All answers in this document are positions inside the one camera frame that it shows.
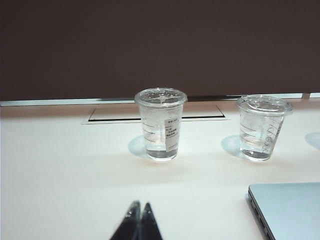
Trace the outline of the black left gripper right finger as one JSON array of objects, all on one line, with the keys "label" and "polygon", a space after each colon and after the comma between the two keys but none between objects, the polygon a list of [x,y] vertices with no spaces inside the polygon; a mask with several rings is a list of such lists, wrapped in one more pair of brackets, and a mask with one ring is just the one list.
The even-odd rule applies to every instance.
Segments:
[{"label": "black left gripper right finger", "polygon": [[163,240],[151,204],[149,202],[145,204],[142,211],[139,228],[140,240]]}]

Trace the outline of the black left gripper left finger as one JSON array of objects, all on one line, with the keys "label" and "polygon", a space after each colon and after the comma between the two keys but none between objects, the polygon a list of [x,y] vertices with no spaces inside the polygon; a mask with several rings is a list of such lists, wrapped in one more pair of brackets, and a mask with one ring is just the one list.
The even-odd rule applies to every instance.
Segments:
[{"label": "black left gripper left finger", "polygon": [[139,240],[140,239],[141,205],[133,201],[125,212],[122,222],[115,230],[110,240]]}]

